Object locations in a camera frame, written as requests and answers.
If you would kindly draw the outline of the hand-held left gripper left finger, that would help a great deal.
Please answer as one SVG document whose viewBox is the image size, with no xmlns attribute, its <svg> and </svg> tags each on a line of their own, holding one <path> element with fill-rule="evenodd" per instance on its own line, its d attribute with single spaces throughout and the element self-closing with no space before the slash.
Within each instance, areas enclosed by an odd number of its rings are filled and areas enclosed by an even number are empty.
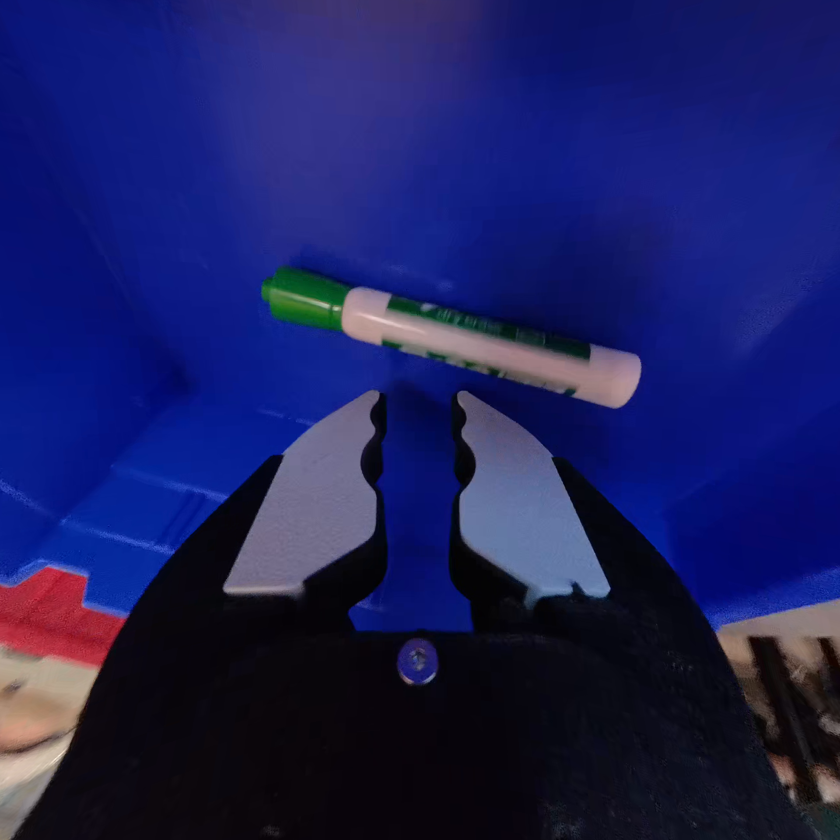
<svg viewBox="0 0 840 840">
<path fill-rule="evenodd" d="M 361 562 L 364 599 L 386 568 L 382 494 L 385 396 L 368 391 L 327 415 L 283 453 L 224 583 L 233 597 L 313 597 L 344 561 Z"/>
</svg>

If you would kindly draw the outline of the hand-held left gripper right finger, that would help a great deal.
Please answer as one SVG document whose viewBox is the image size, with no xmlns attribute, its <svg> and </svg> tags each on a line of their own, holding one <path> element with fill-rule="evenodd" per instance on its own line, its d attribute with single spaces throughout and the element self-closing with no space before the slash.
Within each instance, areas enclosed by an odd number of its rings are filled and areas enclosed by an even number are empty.
<svg viewBox="0 0 840 840">
<path fill-rule="evenodd" d="M 458 497 L 466 548 L 522 588 L 524 602 L 602 599 L 611 586 L 550 451 L 524 427 L 466 391 L 455 396 L 457 439 L 474 466 Z"/>
</svg>

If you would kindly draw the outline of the green dry erase marker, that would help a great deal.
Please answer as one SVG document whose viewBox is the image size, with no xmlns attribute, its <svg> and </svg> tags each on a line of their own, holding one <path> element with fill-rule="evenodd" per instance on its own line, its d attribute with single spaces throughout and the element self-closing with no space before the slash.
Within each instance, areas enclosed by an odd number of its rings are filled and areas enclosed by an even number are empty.
<svg viewBox="0 0 840 840">
<path fill-rule="evenodd" d="M 261 284 L 277 320 L 344 333 L 501 380 L 620 408 L 642 375 L 634 353 L 566 339 L 429 302 L 373 290 L 291 268 Z"/>
</svg>

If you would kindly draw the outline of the blue plastic bin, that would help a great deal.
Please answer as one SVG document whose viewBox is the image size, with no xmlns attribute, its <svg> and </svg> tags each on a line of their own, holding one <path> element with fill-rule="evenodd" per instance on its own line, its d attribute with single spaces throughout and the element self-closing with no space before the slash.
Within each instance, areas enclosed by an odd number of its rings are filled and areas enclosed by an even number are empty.
<svg viewBox="0 0 840 840">
<path fill-rule="evenodd" d="M 352 286 L 636 353 L 623 408 L 274 320 Z M 568 459 L 713 625 L 838 599 L 838 2 L 2 2 L 2 582 L 125 614 L 386 395 L 363 629 L 467 629 L 450 402 Z"/>
</svg>

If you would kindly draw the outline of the red plastic bin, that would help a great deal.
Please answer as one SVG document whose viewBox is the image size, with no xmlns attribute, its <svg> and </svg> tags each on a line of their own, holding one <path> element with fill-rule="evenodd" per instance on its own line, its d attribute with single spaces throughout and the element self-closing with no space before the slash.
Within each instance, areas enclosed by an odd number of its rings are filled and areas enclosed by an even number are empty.
<svg viewBox="0 0 840 840">
<path fill-rule="evenodd" d="M 44 568 L 1 586 L 1 645 L 37 658 L 100 667 L 126 618 L 85 605 L 88 578 Z"/>
</svg>

